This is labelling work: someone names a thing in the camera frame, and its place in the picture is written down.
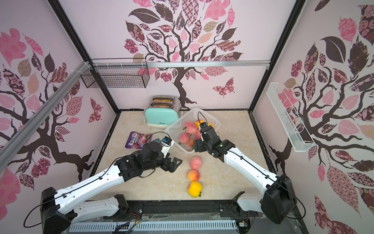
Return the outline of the small pink peach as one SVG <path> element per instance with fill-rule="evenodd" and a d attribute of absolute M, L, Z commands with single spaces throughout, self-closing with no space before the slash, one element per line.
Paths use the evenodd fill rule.
<path fill-rule="evenodd" d="M 201 139 L 201 138 L 202 138 L 201 133 L 200 133 L 200 131 L 198 130 L 198 131 L 196 132 L 196 134 L 195 134 L 195 139 Z"/>

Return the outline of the orange pink peach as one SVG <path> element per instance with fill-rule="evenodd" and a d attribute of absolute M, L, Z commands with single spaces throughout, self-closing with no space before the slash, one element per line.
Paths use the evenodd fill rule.
<path fill-rule="evenodd" d="M 190 170 L 187 177 L 190 182 L 198 181 L 200 179 L 200 173 L 197 170 Z"/>

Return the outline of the yellow peach front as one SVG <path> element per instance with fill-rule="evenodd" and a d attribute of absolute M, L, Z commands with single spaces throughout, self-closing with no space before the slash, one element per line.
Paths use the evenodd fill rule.
<path fill-rule="evenodd" d="M 188 187 L 188 193 L 191 197 L 197 198 L 201 196 L 202 185 L 198 181 L 192 181 Z"/>

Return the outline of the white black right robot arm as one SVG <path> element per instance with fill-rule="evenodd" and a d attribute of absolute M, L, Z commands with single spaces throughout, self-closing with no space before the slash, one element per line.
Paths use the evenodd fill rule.
<path fill-rule="evenodd" d="M 275 224 L 286 218 L 300 220 L 306 216 L 306 207 L 295 195 L 291 179 L 277 175 L 248 158 L 234 143 L 221 140 L 212 126 L 200 124 L 201 138 L 194 141 L 195 152 L 208 152 L 214 158 L 233 167 L 252 182 L 259 195 L 247 192 L 235 199 L 243 211 L 264 214 Z"/>

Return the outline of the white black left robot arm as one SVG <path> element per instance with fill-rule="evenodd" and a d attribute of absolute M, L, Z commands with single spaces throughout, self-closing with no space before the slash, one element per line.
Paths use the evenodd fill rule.
<path fill-rule="evenodd" d="M 109 168 L 70 187 L 56 190 L 45 189 L 41 194 L 40 209 L 42 232 L 61 234 L 72 224 L 107 216 L 123 219 L 130 214 L 130 207 L 123 195 L 104 200 L 91 201 L 95 195 L 139 177 L 146 170 L 161 168 L 173 173 L 182 164 L 178 158 L 171 159 L 169 147 L 150 142 L 141 150 L 116 158 Z"/>

